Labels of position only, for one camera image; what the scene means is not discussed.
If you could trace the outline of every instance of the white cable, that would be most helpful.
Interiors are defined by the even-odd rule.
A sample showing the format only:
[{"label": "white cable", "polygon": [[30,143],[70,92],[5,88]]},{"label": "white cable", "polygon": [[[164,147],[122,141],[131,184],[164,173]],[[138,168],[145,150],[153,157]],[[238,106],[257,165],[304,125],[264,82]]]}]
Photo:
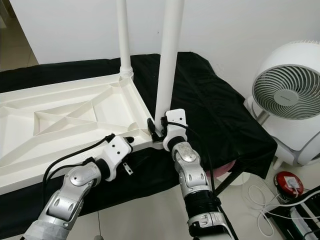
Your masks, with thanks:
[{"label": "white cable", "polygon": [[[257,189],[260,191],[260,193],[262,194],[264,203],[257,202],[257,201],[255,201],[255,200],[252,198],[251,193],[250,193],[250,190],[251,190],[252,188],[257,188]],[[302,199],[301,201],[298,201],[298,202],[292,203],[292,204],[270,204],[274,199],[276,199],[276,197],[280,196],[280,194],[277,194],[276,196],[274,196],[274,197],[272,198],[272,200],[271,200],[269,203],[266,203],[266,196],[265,196],[264,192],[261,190],[261,188],[258,187],[258,186],[256,186],[256,185],[251,185],[251,186],[249,187],[249,189],[248,189],[248,196],[249,196],[250,200],[251,200],[252,202],[254,202],[255,204],[257,204],[257,205],[263,206],[263,208],[261,208],[261,209],[255,209],[255,208],[253,208],[253,209],[258,210],[258,211],[260,212],[259,215],[258,215],[258,217],[257,217],[257,219],[256,219],[256,224],[257,224],[257,227],[258,227],[260,233],[261,233],[262,235],[264,235],[265,237],[267,237],[267,238],[270,238],[270,237],[272,237],[272,236],[275,234],[275,230],[274,230],[274,228],[273,228],[270,220],[267,218],[267,216],[266,216],[265,213],[269,213],[270,215],[277,216],[277,217],[284,218],[284,219],[290,219],[290,220],[292,220],[292,219],[317,219],[317,218],[320,218],[320,216],[315,216],[315,217],[286,217],[286,216],[281,216],[281,215],[278,215],[278,214],[274,214],[274,213],[269,212],[269,211],[266,210],[266,208],[269,207],[269,206],[294,207],[294,206],[297,206],[297,205],[299,205],[299,204],[304,203],[304,202],[307,201],[309,198],[311,198],[312,196],[314,196],[314,195],[316,195],[316,194],[319,194],[319,193],[320,193],[320,190],[315,191],[315,192],[311,193],[310,195],[308,195],[307,197],[305,197],[304,199]],[[271,230],[272,230],[272,234],[267,235],[267,234],[265,234],[265,233],[262,231],[262,229],[260,228],[259,218],[260,218],[261,215],[263,216],[263,218],[266,220],[266,222],[267,222],[268,225],[270,226],[270,228],[271,228]]]},{"label": "white cable", "polygon": [[286,200],[286,199],[284,199],[284,198],[281,197],[281,193],[278,192],[278,188],[275,188],[275,191],[276,191],[276,194],[278,195],[278,197],[279,197],[282,201],[284,201],[285,203],[286,203],[286,202],[289,202],[289,200]]},{"label": "white cable", "polygon": [[299,193],[298,193],[298,189],[296,188],[296,187],[293,187],[294,188],[294,190],[295,190],[295,199],[298,197],[298,195],[299,195]]}]

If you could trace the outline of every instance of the red object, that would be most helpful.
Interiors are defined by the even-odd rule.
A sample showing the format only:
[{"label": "red object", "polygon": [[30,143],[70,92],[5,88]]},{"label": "red object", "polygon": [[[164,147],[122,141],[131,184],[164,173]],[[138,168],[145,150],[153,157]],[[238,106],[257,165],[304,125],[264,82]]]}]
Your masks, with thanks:
[{"label": "red object", "polygon": [[[223,174],[227,173],[230,169],[232,169],[235,163],[236,160],[233,160],[232,162],[229,162],[226,165],[213,169],[213,177],[216,179],[222,176]],[[210,171],[206,172],[206,177],[210,178]]]},{"label": "red object", "polygon": [[295,197],[297,195],[296,190],[291,187],[288,181],[292,181],[298,185],[296,186],[296,190],[298,191],[298,196],[304,193],[304,185],[302,184],[300,178],[288,171],[279,172],[274,178],[274,184],[277,188],[280,188],[282,192],[290,197]]}]

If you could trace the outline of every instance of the fan grille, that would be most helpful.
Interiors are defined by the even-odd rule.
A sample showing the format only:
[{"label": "fan grille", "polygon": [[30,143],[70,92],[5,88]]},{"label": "fan grille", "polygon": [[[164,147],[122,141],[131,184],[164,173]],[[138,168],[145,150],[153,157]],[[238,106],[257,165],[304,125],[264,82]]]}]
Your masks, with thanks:
[{"label": "fan grille", "polygon": [[280,118],[312,118],[320,114],[320,75],[300,66],[276,67],[256,79],[253,96],[263,109]]}]

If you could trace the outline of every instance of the metal clip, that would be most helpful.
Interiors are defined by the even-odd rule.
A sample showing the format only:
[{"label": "metal clip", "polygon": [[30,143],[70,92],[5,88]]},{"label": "metal clip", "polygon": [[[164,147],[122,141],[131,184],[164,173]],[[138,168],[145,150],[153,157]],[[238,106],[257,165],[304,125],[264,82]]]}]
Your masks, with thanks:
[{"label": "metal clip", "polygon": [[129,167],[129,165],[128,165],[126,162],[123,163],[123,166],[124,166],[125,171],[126,171],[129,175],[132,175],[132,174],[134,173],[134,171],[132,171],[132,169]]}]

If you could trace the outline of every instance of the black cable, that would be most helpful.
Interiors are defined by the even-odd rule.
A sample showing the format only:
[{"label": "black cable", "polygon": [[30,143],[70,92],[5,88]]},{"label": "black cable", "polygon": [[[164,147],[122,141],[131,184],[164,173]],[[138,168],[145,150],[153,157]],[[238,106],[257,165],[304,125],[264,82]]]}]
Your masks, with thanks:
[{"label": "black cable", "polygon": [[180,123],[177,123],[177,122],[171,122],[171,121],[168,121],[167,124],[169,125],[175,125],[175,126],[178,126],[178,127],[182,127],[190,132],[192,132],[199,140],[200,144],[204,147],[205,149],[205,152],[206,152],[206,156],[207,156],[207,160],[209,162],[209,168],[210,168],[210,181],[211,181],[211,188],[212,188],[212,192],[215,194],[215,182],[214,182],[214,169],[213,169],[213,166],[212,166],[212,162],[211,162],[211,158],[210,158],[210,154],[209,154],[209,151],[208,151],[208,148],[207,148],[207,145],[203,143],[200,135],[198,133],[196,133],[196,131],[194,131],[192,128],[190,128],[189,126],[185,126],[183,124],[180,124]]},{"label": "black cable", "polygon": [[313,230],[313,231],[308,231],[305,235],[303,235],[303,238],[302,240],[305,240],[306,239],[306,236],[309,235],[309,234],[314,234],[314,233],[317,233],[320,231],[320,228],[316,229],[316,230]]},{"label": "black cable", "polygon": [[48,177],[48,174],[49,174],[50,170],[51,170],[55,165],[57,165],[58,163],[66,160],[66,159],[69,159],[69,158],[71,158],[71,157],[74,157],[74,156],[76,156],[76,155],[78,155],[78,154],[82,154],[82,153],[84,153],[84,152],[86,152],[86,151],[88,151],[88,150],[91,150],[91,149],[93,149],[93,148],[101,145],[104,141],[108,141],[110,138],[113,138],[114,136],[115,136],[114,134],[109,135],[109,136],[106,136],[106,137],[104,137],[103,139],[101,139],[100,141],[98,141],[98,142],[96,142],[96,143],[94,143],[94,144],[92,144],[92,145],[90,145],[90,146],[88,146],[88,147],[85,147],[85,148],[83,148],[83,149],[80,149],[80,150],[78,150],[78,151],[75,151],[75,152],[73,152],[73,153],[70,153],[70,154],[68,154],[68,155],[66,155],[66,156],[60,157],[58,160],[52,162],[52,163],[48,166],[48,168],[45,170],[44,175],[43,175],[43,179],[42,179],[42,208],[44,208],[45,205],[46,205],[47,177]]}]

